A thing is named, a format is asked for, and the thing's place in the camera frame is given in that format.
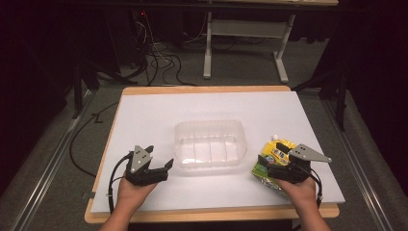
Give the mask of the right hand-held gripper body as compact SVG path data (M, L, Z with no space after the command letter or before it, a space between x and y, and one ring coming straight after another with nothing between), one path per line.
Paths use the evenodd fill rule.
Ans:
M290 183L301 183L311 175L311 163L331 163L332 159L317 152L315 149L299 144L291 149L289 163L285 167L268 167L268 176L273 179L288 181Z

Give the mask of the white board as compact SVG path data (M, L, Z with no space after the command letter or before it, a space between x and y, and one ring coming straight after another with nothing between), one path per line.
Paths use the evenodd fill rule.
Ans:
M152 167L174 156L174 129L180 122L234 119L242 124L247 151L242 162L223 169L189 170L174 166L166 181L148 196L145 211L219 209L285 205L287 199L264 186L251 169L273 136L315 150L319 142L296 93L223 92L122 96L105 148L104 162L91 209L109 209L112 176L123 173L118 161L135 146L152 146Z

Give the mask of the person's right hand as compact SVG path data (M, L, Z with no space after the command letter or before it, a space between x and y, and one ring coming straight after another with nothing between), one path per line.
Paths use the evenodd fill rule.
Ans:
M319 211L316 202L316 183L312 178L307 178L303 182L295 184L277 180L277 184L288 195L301 218L310 217Z

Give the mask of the yellow green spouted pouch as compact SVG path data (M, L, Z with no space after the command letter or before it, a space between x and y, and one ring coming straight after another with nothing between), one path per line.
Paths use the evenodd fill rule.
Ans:
M275 160L274 166L285 167L289 163L289 154L285 154L276 148L276 144L278 142L284 143L290 149L296 147L295 143L285 139L280 139L277 135L273 135L271 140L265 144L261 155L272 156ZM275 183L275 181L268 176L267 168L263 167L258 162L254 165L253 169L251 170L251 173L257 180L260 181L262 185L268 187L273 191L280 193L283 192L282 189Z

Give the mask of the person's left hand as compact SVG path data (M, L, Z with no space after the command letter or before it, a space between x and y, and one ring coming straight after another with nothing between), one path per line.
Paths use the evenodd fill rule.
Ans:
M156 186L157 183L147 186L135 186L125 178L121 179L115 211L122 215L132 216Z

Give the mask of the clear plastic container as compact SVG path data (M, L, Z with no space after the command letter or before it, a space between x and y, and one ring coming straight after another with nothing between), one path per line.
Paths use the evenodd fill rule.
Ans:
M174 148L182 168L230 167L242 161L247 144L238 120L196 120L175 126Z

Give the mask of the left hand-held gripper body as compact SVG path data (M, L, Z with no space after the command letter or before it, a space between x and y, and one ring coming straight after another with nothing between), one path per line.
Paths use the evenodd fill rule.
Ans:
M144 149L139 145L135 146L126 165L125 179L135 186L147 186L166 181L168 170L163 170L162 167L150 169L152 156Z

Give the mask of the black metal stand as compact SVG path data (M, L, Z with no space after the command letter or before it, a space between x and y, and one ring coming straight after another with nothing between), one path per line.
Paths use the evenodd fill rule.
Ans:
M131 81L126 77L119 75L108 68L105 68L94 62L84 60L76 63L73 77L73 94L74 94L74 118L78 118L84 110L84 95L82 86L86 85L89 90L99 90L98 77L99 73L110 77L111 79L124 85L136 85L137 82Z
M344 109L346 94L346 76L341 70L330 70L292 88L292 91L302 91L308 88L320 87L319 98L323 100L336 99L335 121L344 130Z

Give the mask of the white metal desk frame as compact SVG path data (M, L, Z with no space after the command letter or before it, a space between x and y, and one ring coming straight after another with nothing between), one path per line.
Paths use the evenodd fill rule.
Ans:
M327 8L337 7L339 0L208 0L208 3L210 5L214 5L214 3L245 3L275 7ZM271 22L249 19L213 19L213 13L207 12L206 51L204 56L203 78L210 79L212 76L213 36L280 39L280 47L278 50L274 50L272 55L280 82L287 84L289 78L282 57L292 32L295 17L296 13L290 13L285 19L273 19Z

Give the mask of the wooden table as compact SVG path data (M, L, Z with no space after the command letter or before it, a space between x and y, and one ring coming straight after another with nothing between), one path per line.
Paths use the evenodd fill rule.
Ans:
M276 92L292 91L285 86L248 86L248 87L145 87L145 88L127 88L120 97L124 95L140 94L179 94L179 93L223 93L223 92ZM97 182L100 178L101 169L104 162L104 154L93 186L96 193ZM209 168L186 168L194 169L223 169L225 167ZM85 213L85 220L88 223L102 223L109 216L109 209L106 212L95 213L91 206L94 198L89 201ZM242 208L219 208L219 209L183 209L170 211L143 210L142 206L133 216L134 222L189 222L189 221L219 221L219 220L270 220L270 219L293 219L296 212L287 199L285 205L273 206L255 206Z

